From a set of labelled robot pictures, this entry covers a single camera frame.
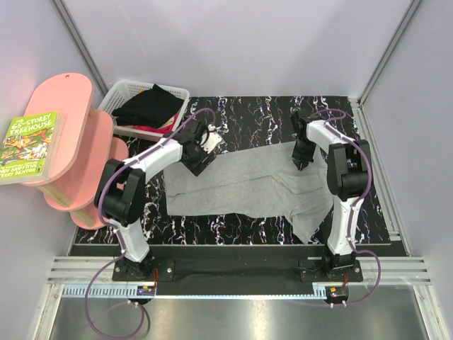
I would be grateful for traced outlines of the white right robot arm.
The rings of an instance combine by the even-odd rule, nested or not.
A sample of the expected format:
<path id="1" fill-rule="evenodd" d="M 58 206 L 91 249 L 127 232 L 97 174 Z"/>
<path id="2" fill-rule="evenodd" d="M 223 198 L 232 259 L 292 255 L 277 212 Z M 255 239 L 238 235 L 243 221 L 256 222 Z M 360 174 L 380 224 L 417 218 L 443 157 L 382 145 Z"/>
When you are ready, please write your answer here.
<path id="1" fill-rule="evenodd" d="M 339 117 L 315 118 L 324 112 L 321 109 L 309 114 L 300 110 L 291 114 L 296 133 L 292 161 L 301 171 L 314 161 L 317 149 L 327 153 L 326 181 L 334 196 L 333 220 L 320 268 L 316 271 L 330 281 L 342 281 L 355 270 L 357 251 L 352 231 L 372 185 L 372 165 L 368 141 L 351 139 L 331 125 L 345 118 L 346 113 L 337 109 Z"/>

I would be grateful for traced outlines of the grey t shirt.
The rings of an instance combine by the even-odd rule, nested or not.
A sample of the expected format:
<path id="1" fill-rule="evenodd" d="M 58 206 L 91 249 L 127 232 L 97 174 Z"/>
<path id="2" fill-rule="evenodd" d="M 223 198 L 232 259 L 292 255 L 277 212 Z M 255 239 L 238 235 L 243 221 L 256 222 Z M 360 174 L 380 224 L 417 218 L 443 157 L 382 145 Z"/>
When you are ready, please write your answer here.
<path id="1" fill-rule="evenodd" d="M 317 149 L 303 170 L 292 161 L 294 143 L 285 142 L 220 154 L 199 175 L 181 163 L 164 169 L 166 211 L 174 216 L 283 216 L 304 243 L 333 207 L 326 163 Z"/>

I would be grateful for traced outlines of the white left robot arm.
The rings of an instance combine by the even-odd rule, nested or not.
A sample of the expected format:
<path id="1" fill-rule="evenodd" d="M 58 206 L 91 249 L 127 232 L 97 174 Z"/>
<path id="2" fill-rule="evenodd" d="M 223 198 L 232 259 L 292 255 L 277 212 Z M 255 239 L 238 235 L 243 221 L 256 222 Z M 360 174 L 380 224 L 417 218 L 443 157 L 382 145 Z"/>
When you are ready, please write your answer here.
<path id="1" fill-rule="evenodd" d="M 214 131 L 213 125 L 191 120 L 134 157 L 107 161 L 94 205 L 99 220 L 112 227 L 120 243 L 113 280 L 157 278 L 158 269 L 140 222 L 146 185 L 159 172 L 176 163 L 199 176 L 215 159 L 214 150 L 221 141 L 222 137 Z"/>

